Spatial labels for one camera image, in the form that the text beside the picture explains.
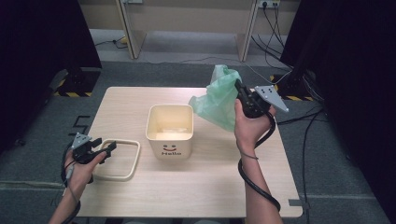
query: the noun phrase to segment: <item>human hand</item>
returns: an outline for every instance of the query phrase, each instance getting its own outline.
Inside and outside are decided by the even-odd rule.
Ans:
[[[73,169],[73,173],[71,174],[70,179],[67,181],[67,186],[73,190],[75,194],[81,195],[82,191],[85,189],[85,186],[88,184],[88,182],[90,182],[93,169],[105,157],[106,152],[104,151],[98,154],[91,162],[87,164],[80,164],[73,160],[72,151],[68,151],[65,158],[64,168],[66,169],[66,173],[68,173],[70,169]]]
[[[269,112],[274,116],[276,111],[271,106]],[[245,116],[242,103],[235,100],[235,129],[234,134],[239,150],[254,150],[260,137],[271,128],[270,120],[267,116],[256,119],[249,119]]]

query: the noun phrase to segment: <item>green plastic bag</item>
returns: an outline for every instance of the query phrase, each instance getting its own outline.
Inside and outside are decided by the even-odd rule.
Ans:
[[[226,131],[233,132],[235,126],[234,102],[238,91],[234,83],[240,79],[239,73],[226,65],[215,65],[206,95],[192,96],[189,105],[194,113]]]

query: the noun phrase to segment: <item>beige plastic bin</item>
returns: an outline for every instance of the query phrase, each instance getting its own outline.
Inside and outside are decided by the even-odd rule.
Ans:
[[[193,109],[190,105],[154,105],[146,137],[161,160],[187,159],[192,151]]]

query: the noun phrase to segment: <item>gray carpet floor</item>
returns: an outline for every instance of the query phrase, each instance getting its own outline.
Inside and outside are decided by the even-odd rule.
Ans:
[[[229,66],[241,75],[249,87],[268,85],[246,66]],[[269,67],[253,67],[269,78],[279,71]],[[206,87],[214,66],[180,63],[110,63],[103,62],[101,75],[91,97],[53,96],[27,130],[26,145],[14,147],[0,156],[0,222],[46,223],[62,192],[60,168],[70,133],[82,132],[73,127],[89,127],[108,87]],[[60,72],[52,82],[56,88],[64,77]],[[285,101],[288,114],[277,113],[277,121],[294,119],[321,109],[318,102]],[[309,119],[279,125],[297,190],[304,200],[302,153],[304,133]],[[309,129],[305,148],[305,185],[310,204],[310,223],[389,223],[358,167],[347,159],[325,113],[317,117]],[[285,218],[285,223],[307,223],[301,217]],[[85,218],[78,218],[85,223]],[[141,223],[167,223],[165,219],[138,219]],[[90,223],[105,223],[104,218],[90,218]]]

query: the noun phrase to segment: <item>smiley face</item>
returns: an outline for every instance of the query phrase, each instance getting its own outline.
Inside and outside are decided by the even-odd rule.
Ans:
[[[168,147],[168,145],[163,145],[163,150],[165,150],[165,151],[176,151],[177,148],[176,148],[175,145],[172,145],[170,147]]]

